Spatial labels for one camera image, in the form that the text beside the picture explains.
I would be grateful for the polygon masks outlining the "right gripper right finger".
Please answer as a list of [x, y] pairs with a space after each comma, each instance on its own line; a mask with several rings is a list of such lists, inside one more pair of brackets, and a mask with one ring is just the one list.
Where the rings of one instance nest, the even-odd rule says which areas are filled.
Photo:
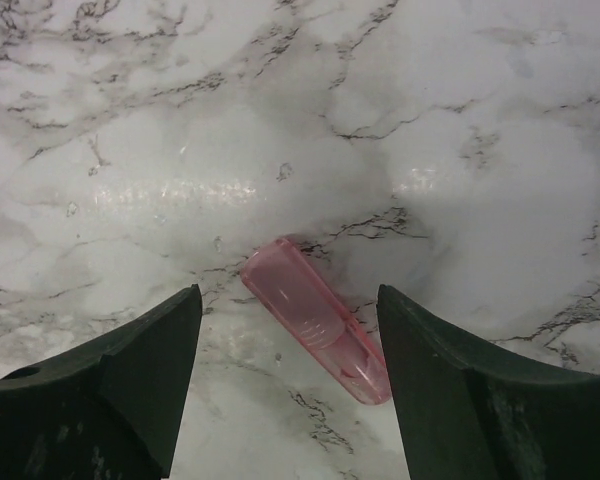
[[496, 346], [397, 289], [377, 318], [414, 479], [600, 479], [600, 375]]

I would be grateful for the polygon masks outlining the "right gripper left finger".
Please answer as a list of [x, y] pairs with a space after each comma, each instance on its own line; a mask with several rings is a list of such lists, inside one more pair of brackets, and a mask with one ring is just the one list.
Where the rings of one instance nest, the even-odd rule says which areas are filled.
[[166, 479], [202, 320], [191, 285], [0, 379], [0, 479]]

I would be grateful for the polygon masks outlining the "pink eraser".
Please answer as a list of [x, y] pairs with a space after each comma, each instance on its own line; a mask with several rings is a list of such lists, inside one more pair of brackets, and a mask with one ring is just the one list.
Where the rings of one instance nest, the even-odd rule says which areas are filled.
[[298, 247], [279, 238], [246, 261], [247, 289], [357, 401], [391, 398], [382, 352]]

